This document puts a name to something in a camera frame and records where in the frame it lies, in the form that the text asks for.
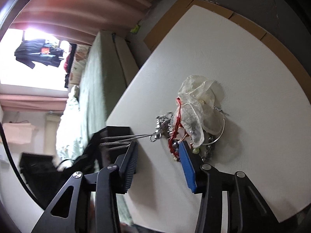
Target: cardboard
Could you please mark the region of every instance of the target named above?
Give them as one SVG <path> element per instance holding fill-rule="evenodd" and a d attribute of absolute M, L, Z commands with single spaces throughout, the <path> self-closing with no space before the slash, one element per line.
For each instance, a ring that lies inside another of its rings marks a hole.
<path fill-rule="evenodd" d="M 153 51 L 171 28 L 189 9 L 187 6 L 193 0 L 177 0 L 174 5 L 163 15 L 158 23 L 145 37 L 144 42 L 150 51 Z"/>
<path fill-rule="evenodd" d="M 241 26 L 259 40 L 261 40 L 266 34 L 266 31 L 263 28 L 239 14 L 234 13 L 229 20 Z"/>
<path fill-rule="evenodd" d="M 193 5 L 197 5 L 200 6 L 202 8 L 205 8 L 207 10 L 210 10 L 220 16 L 223 16 L 227 19 L 229 19 L 231 17 L 231 15 L 233 14 L 232 10 L 228 10 L 224 7 L 221 7 L 215 3 L 211 3 L 211 2 L 207 2 L 204 0 L 193 0 L 192 3 L 190 3 L 188 5 L 188 8 L 191 8 Z"/>
<path fill-rule="evenodd" d="M 144 39 L 150 51 L 154 51 L 171 28 L 193 5 L 203 7 L 229 19 L 261 40 L 262 43 L 264 43 L 291 71 L 306 94 L 309 102 L 311 102 L 311 77 L 296 57 L 279 40 L 247 18 L 208 1 L 177 0 Z"/>
<path fill-rule="evenodd" d="M 267 33 L 261 41 L 284 63 L 293 74 L 311 103 L 311 77 L 296 57 L 274 36 Z"/>

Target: metal wire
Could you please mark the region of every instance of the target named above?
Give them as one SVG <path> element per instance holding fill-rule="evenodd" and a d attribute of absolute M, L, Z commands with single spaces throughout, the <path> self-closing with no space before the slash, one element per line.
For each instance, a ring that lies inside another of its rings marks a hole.
<path fill-rule="evenodd" d="M 120 145 L 120 146 L 115 146 L 115 147 L 112 147 L 112 148 L 108 148 L 109 150 L 115 150 L 115 149 L 122 149 L 122 148 L 126 148 L 126 147 L 129 147 L 130 144 L 126 144 L 126 145 Z"/>
<path fill-rule="evenodd" d="M 213 142 L 211 142 L 211 143 L 203 143 L 202 145 L 214 144 L 218 139 L 220 139 L 220 137 L 222 136 L 222 134 L 223 134 L 223 132 L 224 132 L 224 130 L 225 130 L 225 117 L 224 117 L 224 114 L 223 114 L 223 113 L 222 113 L 222 115 L 223 115 L 224 126 L 223 126 L 223 128 L 222 128 L 222 131 L 221 131 L 221 133 L 220 133 L 220 136 L 217 137 Z"/>
<path fill-rule="evenodd" d="M 130 137 L 132 137 L 132 138 L 136 138 L 136 137 L 141 137 L 141 136 L 150 136 L 150 134 L 142 134 L 142 135 L 128 135 L 128 136 L 117 136 L 117 137 L 103 137 L 103 138 L 101 138 L 102 140 L 106 140 L 106 139 L 116 139 L 116 138 L 130 138 Z"/>
<path fill-rule="evenodd" d="M 114 145 L 114 144 L 129 144 L 133 139 L 138 139 L 138 138 L 143 138 L 143 137 L 149 137 L 151 135 L 153 135 L 154 133 L 151 134 L 147 134 L 147 135 L 136 135 L 136 137 L 132 137 L 132 138 L 128 138 L 128 139 L 123 139 L 123 140 L 119 140 L 119 141 L 114 141 L 114 142 L 104 142 L 101 143 L 100 145 Z"/>

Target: clothes hanging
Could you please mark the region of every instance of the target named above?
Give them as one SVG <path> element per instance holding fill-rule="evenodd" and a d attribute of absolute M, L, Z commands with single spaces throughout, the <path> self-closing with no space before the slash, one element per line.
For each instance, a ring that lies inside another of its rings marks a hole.
<path fill-rule="evenodd" d="M 33 39 L 25 40 L 15 50 L 14 55 L 16 60 L 25 64 L 33 69 L 35 67 L 34 62 L 42 63 L 46 66 L 51 65 L 59 67 L 64 50 L 60 48 L 54 48 L 51 43 L 48 43 L 45 39 Z"/>

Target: bed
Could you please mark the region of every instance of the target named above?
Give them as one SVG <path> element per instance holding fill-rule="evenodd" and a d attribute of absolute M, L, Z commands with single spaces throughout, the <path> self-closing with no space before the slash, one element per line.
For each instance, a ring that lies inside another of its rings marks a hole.
<path fill-rule="evenodd" d="M 108 116 L 137 72 L 125 40 L 110 31 L 100 31 L 89 50 L 79 87 L 74 86 L 68 94 L 57 130 L 56 149 L 61 161 L 81 155 L 92 135 L 106 127 Z M 118 204 L 120 221 L 130 223 L 121 196 Z"/>

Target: mattress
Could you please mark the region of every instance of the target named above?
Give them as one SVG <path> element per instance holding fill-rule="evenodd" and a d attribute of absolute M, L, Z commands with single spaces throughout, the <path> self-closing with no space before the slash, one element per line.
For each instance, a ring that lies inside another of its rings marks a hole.
<path fill-rule="evenodd" d="M 86 147 L 92 135 L 106 127 L 106 120 L 126 89 L 114 35 L 100 31 L 90 48 L 80 82 L 81 134 Z"/>

